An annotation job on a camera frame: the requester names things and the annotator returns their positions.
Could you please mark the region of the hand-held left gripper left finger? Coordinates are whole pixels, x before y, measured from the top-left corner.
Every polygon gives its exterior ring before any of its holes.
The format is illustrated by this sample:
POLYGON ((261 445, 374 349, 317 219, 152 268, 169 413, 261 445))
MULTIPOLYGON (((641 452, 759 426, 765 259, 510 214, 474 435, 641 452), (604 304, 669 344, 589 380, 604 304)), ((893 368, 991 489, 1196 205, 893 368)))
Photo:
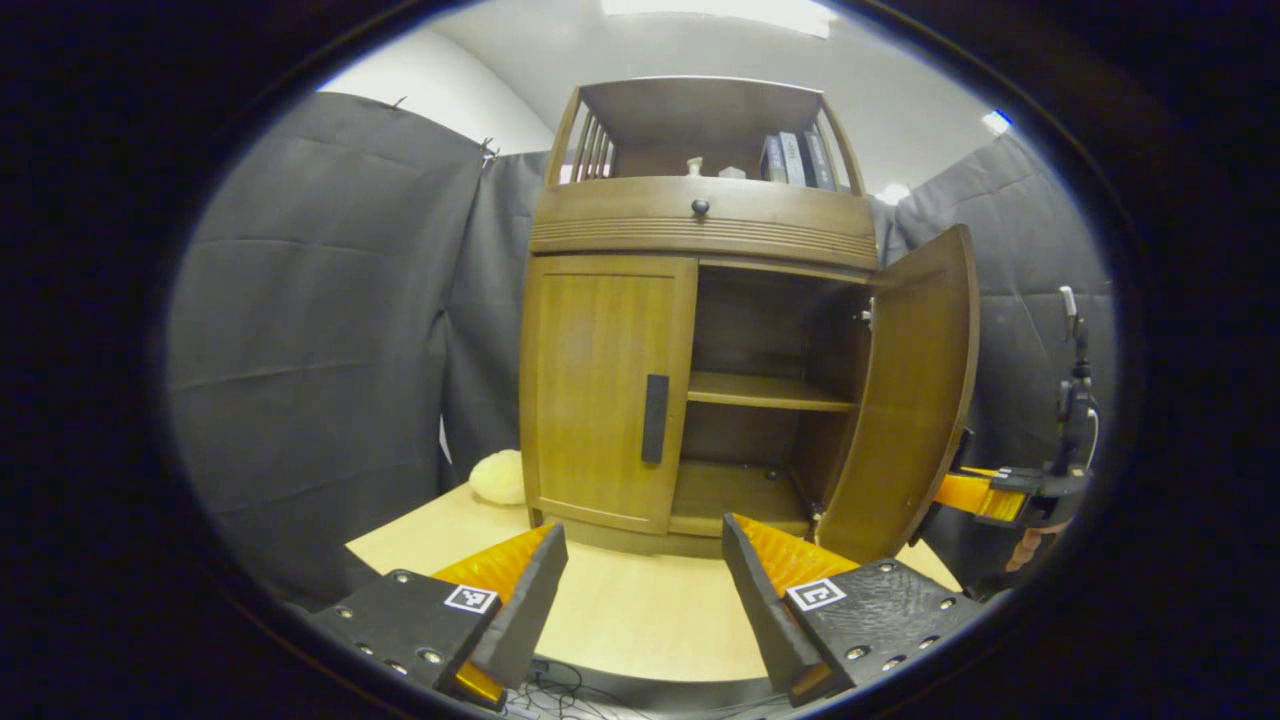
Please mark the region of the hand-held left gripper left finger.
POLYGON ((549 523, 431 574, 396 569, 307 619, 419 688, 500 711, 531 667, 567 561, 564 528, 549 523))

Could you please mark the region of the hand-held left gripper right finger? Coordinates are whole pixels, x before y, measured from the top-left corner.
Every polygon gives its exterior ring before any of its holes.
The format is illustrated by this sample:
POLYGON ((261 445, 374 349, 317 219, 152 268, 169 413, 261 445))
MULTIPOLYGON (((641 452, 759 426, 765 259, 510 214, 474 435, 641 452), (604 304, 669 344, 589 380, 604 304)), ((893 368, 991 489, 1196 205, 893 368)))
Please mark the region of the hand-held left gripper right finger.
POLYGON ((794 707, 905 673, 983 609, 897 559, 854 562, 741 514, 722 518, 722 556, 771 685, 794 707))

